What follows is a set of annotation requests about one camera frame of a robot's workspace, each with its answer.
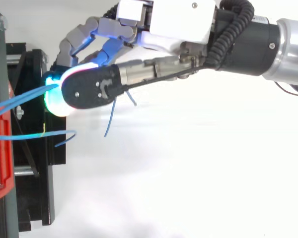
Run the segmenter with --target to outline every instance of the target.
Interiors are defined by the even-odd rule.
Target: metal rod
[[[31,169],[31,166],[16,166],[14,167],[14,176],[31,176],[34,175],[34,172]]]
[[[21,55],[7,55],[6,63],[8,65],[17,65],[20,61]]]

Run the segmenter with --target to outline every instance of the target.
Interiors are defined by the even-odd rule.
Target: robotic hand
[[[247,0],[222,0],[219,8],[214,0],[193,1],[121,0],[103,17],[90,17],[61,41],[47,84],[59,81],[54,90],[69,109],[107,105],[130,88],[205,68],[298,85],[298,21],[255,16]],[[110,39],[78,63],[76,54],[96,35]],[[107,66],[134,45],[171,56]]]

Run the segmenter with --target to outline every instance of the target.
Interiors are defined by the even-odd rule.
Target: blue light
[[[84,71],[91,68],[97,68],[98,64],[95,63],[85,63],[80,64],[78,66],[75,66],[73,68],[68,69],[61,78],[54,76],[46,78],[45,85],[51,85],[51,84],[58,84],[59,87],[54,88],[44,95],[44,102],[46,108],[49,110],[49,112],[53,113],[54,115],[58,117],[67,117],[69,116],[73,111],[75,111],[74,108],[70,107],[64,100],[62,95],[62,84],[65,79],[67,79],[70,75]]]
[[[54,88],[44,95],[44,102],[46,108],[58,117],[67,117],[75,109],[70,107],[63,98],[61,90],[61,80],[59,78],[48,77],[45,81],[45,85],[58,84],[57,88]]]

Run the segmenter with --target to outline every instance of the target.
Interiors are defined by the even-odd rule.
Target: white background
[[[298,0],[252,2],[257,15],[298,20]],[[6,41],[54,61],[71,29],[115,3],[0,0]],[[119,61],[159,55],[135,49]],[[78,135],[53,167],[55,222],[22,238],[298,238],[297,97],[207,70],[131,93],[138,106],[118,98],[107,138],[111,106],[68,118]]]

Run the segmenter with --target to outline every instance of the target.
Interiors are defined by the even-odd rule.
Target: silver metal cylinder
[[[277,23],[281,34],[278,53],[263,77],[298,85],[298,21],[282,18]]]
[[[16,65],[19,63],[21,55],[7,55],[6,56],[6,63],[8,65]]]
[[[34,175],[34,173],[29,165],[14,167],[14,176],[31,176],[31,175]]]

